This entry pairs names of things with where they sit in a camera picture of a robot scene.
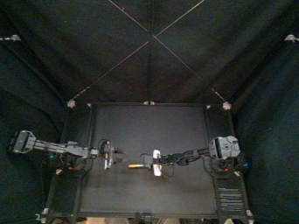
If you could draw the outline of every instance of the robotic arm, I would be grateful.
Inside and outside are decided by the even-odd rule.
[[[7,151],[26,154],[33,150],[47,152],[52,155],[65,155],[82,159],[104,158],[105,170],[110,168],[112,164],[121,163],[122,161],[122,158],[114,157],[114,155],[124,154],[117,147],[112,146],[108,140],[104,140],[102,144],[94,148],[80,146],[76,142],[70,141],[68,143],[43,142],[35,139],[35,136],[27,130],[15,132]]]
[[[182,153],[161,155],[158,150],[153,151],[153,155],[144,154],[142,164],[130,164],[128,168],[152,168],[153,175],[161,176],[161,169],[166,165],[178,166],[188,165],[201,157],[210,157],[218,160],[218,164],[224,165],[226,161],[238,156],[238,140],[233,136],[216,137],[209,142],[209,148],[200,150],[186,150]]]

